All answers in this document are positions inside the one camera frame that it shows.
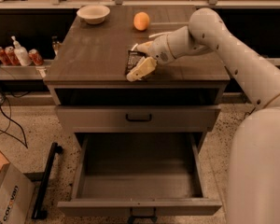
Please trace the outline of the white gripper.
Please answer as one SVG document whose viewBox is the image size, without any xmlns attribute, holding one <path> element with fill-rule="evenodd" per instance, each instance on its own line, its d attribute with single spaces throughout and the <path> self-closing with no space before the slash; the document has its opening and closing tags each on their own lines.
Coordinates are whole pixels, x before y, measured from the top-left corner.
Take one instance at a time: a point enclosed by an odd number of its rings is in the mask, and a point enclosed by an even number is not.
<svg viewBox="0 0 280 224">
<path fill-rule="evenodd" d="M 156 69 L 157 64 L 168 64 L 175 60 L 170 51 L 167 37 L 168 35 L 162 35 L 136 47 L 139 52 L 148 54 L 150 57 L 142 57 L 139 60 L 137 65 L 126 75 L 128 81 L 141 80 L 151 74 Z"/>
</svg>

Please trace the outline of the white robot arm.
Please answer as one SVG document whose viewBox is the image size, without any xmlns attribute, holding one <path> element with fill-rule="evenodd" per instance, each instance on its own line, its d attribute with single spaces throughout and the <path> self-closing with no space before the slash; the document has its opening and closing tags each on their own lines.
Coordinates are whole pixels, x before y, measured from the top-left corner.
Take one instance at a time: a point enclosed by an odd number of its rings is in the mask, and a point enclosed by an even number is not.
<svg viewBox="0 0 280 224">
<path fill-rule="evenodd" d="M 280 69 L 236 38 L 210 8 L 137 49 L 147 56 L 128 73 L 130 81 L 182 56 L 217 53 L 256 108 L 232 139 L 227 224 L 280 224 Z"/>
</svg>

